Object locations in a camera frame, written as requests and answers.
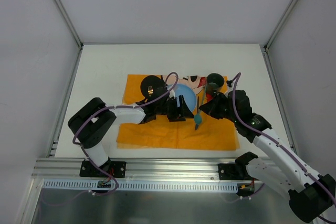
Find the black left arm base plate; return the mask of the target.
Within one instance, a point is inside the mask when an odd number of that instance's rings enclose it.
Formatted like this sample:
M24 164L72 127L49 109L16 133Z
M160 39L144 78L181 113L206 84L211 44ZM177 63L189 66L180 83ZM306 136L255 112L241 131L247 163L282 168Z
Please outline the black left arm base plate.
M127 163L124 161L107 161L100 169L112 175L114 178L125 178ZM80 168L80 177L103 178L105 173L98 170L90 161L83 161Z

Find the dark green mug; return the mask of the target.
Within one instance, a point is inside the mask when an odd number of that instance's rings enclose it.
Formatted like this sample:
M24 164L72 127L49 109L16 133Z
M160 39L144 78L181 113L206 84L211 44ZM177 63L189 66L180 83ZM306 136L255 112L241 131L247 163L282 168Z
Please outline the dark green mug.
M225 84L225 79L218 73L211 73L206 77L206 88L205 92L209 96L214 96L216 93L220 92L223 85Z

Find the light blue plate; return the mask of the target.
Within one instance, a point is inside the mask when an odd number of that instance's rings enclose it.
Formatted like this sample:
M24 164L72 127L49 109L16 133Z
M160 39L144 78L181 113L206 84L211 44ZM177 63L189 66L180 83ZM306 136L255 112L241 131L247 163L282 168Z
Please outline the light blue plate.
M183 97L184 102L186 106L188 107L188 109L191 112L194 112L194 110L196 109L196 105L197 105L197 97L194 91L187 85L178 83L176 84L174 89L170 91L169 96L166 101L168 102L170 98L176 98L176 106L179 108L181 106L180 101L179 101L179 96Z

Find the gold fork green handle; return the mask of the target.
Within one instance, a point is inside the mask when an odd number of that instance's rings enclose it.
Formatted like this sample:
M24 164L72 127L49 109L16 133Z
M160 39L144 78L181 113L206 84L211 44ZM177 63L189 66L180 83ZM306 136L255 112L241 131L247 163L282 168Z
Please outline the gold fork green handle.
M148 96L151 96L153 94L154 90L152 86L148 86Z

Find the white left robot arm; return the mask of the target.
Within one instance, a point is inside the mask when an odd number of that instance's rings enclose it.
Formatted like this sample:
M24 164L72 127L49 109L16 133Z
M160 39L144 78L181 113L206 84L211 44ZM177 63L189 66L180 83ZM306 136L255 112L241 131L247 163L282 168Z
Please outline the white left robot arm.
M68 127L90 159L91 170L99 177L108 174L110 158L102 139L112 125L146 124L165 115L169 122L183 122L194 117L182 95L145 98L132 105L107 106L101 98L91 99L68 121Z

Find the teal plastic spoon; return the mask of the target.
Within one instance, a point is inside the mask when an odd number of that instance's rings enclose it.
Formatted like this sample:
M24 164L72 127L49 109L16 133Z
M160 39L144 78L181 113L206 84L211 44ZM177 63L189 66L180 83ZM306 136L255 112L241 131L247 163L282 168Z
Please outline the teal plastic spoon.
M201 103L199 105L199 107L204 103L204 99L206 97L206 91L205 91L205 88L204 88L204 91L203 91L203 95L202 95L202 99L201 99Z

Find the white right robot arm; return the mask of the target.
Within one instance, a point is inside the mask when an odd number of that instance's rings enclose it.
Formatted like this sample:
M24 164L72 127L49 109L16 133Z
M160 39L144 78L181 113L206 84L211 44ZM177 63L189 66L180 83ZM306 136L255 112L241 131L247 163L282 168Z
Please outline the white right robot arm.
M283 196L293 213L310 223L335 205L335 179L321 175L283 145L271 124L254 113L243 90L218 93L200 106L215 119L233 122L238 133L262 150L276 165L270 167L260 157L247 152L235 160L235 174L240 179L255 178Z

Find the orange cartoon cloth placemat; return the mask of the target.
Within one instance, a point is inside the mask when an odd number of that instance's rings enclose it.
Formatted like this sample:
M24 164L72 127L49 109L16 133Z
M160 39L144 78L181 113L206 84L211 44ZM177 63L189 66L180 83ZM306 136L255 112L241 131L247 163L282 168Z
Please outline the orange cartoon cloth placemat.
M131 104L141 101L147 92L140 88L141 82L148 75L129 74L122 102ZM166 76L154 75L159 83ZM178 83L190 87L201 103L206 77L179 77ZM119 127L117 148L173 148L206 151L235 151L240 148L238 134L229 120L216 120L201 112L202 123L196 130L193 119L185 122L169 122L165 115L157 115L156 120L147 124L122 124Z

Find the blue plastic knife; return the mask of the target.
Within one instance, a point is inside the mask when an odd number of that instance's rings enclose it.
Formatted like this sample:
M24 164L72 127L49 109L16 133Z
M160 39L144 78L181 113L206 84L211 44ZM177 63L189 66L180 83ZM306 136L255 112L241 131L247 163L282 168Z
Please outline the blue plastic knife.
M197 108L196 108L196 114L194 116L194 122L195 122L195 130L198 129L199 125L201 124L202 122L202 118L199 114L199 106L200 106L200 98L198 97L197 98Z

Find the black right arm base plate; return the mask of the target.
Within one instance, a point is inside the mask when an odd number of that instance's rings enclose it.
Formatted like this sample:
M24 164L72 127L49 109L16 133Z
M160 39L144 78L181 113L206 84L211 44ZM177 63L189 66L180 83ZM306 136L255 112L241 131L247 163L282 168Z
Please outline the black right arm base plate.
M217 165L220 180L253 180L247 173L247 166L233 163L220 163Z

